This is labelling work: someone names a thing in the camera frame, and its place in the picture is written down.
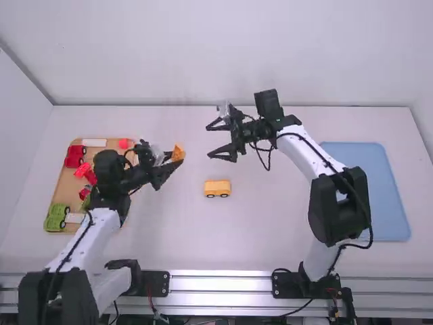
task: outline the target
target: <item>white table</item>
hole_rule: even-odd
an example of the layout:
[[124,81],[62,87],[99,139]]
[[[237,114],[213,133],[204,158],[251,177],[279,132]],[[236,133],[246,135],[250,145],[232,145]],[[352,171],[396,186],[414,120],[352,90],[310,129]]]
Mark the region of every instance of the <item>white table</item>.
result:
[[[254,108],[241,109],[247,114],[255,112]],[[295,114],[319,143],[378,142],[386,149],[412,237],[408,242],[376,242],[368,251],[348,249],[343,254],[338,272],[351,287],[363,292],[355,298],[358,314],[433,316],[433,167],[409,109],[285,110],[286,114]],[[194,313],[202,314],[218,310],[220,314],[279,315],[289,311],[289,306],[301,304],[272,299],[270,282],[264,277],[276,267],[296,269],[306,255],[313,237],[306,219],[309,184],[278,152],[273,153],[271,172],[262,168],[251,150],[237,164],[210,160],[207,152],[229,142],[228,132],[205,131],[204,127],[216,117],[215,107],[56,107],[0,246],[3,282],[14,287],[18,278],[6,273],[40,270],[70,239],[70,235],[48,234],[42,227],[70,141],[76,137],[142,137],[163,150],[180,142],[187,156],[159,192],[146,186],[135,195],[129,218],[107,245],[104,260],[134,258],[143,269],[203,270],[172,271],[178,275],[172,281],[173,292],[168,300],[159,301],[167,312],[189,305],[195,308]],[[231,197],[205,198],[203,183],[210,178],[229,178]],[[207,270],[221,270],[217,274],[222,276],[220,280],[228,281],[223,286],[227,296],[209,296],[221,284],[200,282],[215,275],[215,271]],[[193,279],[194,285],[185,282],[185,275]],[[380,280],[382,286],[373,282],[387,277],[401,282],[385,284]],[[369,286],[360,281],[367,281]],[[243,290],[263,295],[233,296]],[[381,295],[370,297],[376,291]],[[396,298],[398,292],[405,295]],[[428,296],[419,296],[420,292]],[[384,297],[386,293],[392,303]],[[144,301],[120,301],[124,312],[149,312],[143,307]],[[0,308],[13,310],[16,294],[4,292],[3,302],[11,305]],[[323,315],[323,304],[315,304],[304,313]]]

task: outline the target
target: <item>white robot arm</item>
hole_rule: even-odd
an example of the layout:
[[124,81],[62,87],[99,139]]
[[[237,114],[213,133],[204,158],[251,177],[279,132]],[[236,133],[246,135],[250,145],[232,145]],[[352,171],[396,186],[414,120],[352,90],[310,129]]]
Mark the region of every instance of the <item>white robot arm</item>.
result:
[[[231,143],[208,153],[236,163],[238,153],[246,154],[246,144],[257,151],[274,149],[283,152],[311,182],[308,220],[315,235],[306,259],[298,272],[276,269],[272,276],[276,299],[328,299],[326,288],[346,294],[343,300],[349,318],[355,318],[349,288],[341,288],[339,277],[332,273],[344,248],[353,246],[367,249],[373,242],[369,208],[367,176],[360,167],[348,168],[333,159],[306,132],[294,115],[284,116],[277,91],[271,89],[254,94],[260,119],[245,115],[230,103],[219,108],[220,117],[206,127],[207,131],[230,131]],[[270,149],[257,147],[260,140],[271,142]],[[346,195],[339,200],[337,193]],[[364,229],[370,231],[366,246],[349,243]]]
[[140,266],[133,259],[109,261],[94,276],[103,266],[98,265],[101,252],[127,218],[130,195],[147,183],[159,190],[183,162],[170,160],[172,152],[161,152],[143,140],[130,150],[138,156],[135,166],[126,153],[103,150],[95,155],[97,185],[80,228],[43,271],[27,273],[18,287],[21,325],[97,324],[120,295],[150,293],[150,284],[143,283]]

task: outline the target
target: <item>green toy car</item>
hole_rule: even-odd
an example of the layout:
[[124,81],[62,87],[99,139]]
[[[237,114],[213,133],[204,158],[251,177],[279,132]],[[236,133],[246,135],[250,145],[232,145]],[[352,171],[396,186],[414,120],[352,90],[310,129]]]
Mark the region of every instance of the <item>green toy car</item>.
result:
[[43,223],[46,232],[61,232],[66,227],[65,218],[70,212],[70,207],[62,203],[53,203]]

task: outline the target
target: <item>wooden board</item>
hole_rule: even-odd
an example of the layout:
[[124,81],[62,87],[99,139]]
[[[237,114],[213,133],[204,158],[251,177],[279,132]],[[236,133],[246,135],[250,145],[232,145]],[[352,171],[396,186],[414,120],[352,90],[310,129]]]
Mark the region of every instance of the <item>wooden board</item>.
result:
[[[81,145],[82,144],[81,138],[75,139],[70,143],[70,145]],[[125,150],[121,149],[118,145],[120,138],[108,138],[106,147],[87,147],[87,153],[84,156],[84,162],[89,163],[93,167],[93,157],[100,151],[105,149],[114,149],[119,154],[124,154]],[[129,141],[129,147],[132,148],[134,146],[134,141]],[[135,164],[135,154],[133,152],[129,152],[127,154],[127,158],[132,162],[132,164]],[[51,199],[51,204],[53,203],[62,203],[67,204],[70,207],[71,212],[73,213],[79,213],[81,204],[83,203],[80,197],[78,196],[78,193],[84,188],[86,184],[89,182],[85,177],[82,179],[79,179],[74,176],[74,172],[76,171],[75,168],[66,168],[63,166],[62,170],[60,171],[59,179],[57,182],[57,186],[55,187],[55,191],[53,194],[53,197]],[[66,233],[75,233],[77,229],[80,227],[77,223],[67,223],[66,227],[64,228],[63,232],[50,232],[50,234],[64,234]]]

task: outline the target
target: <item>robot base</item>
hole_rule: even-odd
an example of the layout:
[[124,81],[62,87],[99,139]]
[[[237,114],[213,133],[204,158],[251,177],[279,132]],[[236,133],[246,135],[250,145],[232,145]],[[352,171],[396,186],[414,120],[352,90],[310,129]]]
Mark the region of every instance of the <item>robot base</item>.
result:
[[341,292],[338,274],[325,276],[316,282],[305,280],[299,272],[272,274],[272,295],[276,299],[339,299]]

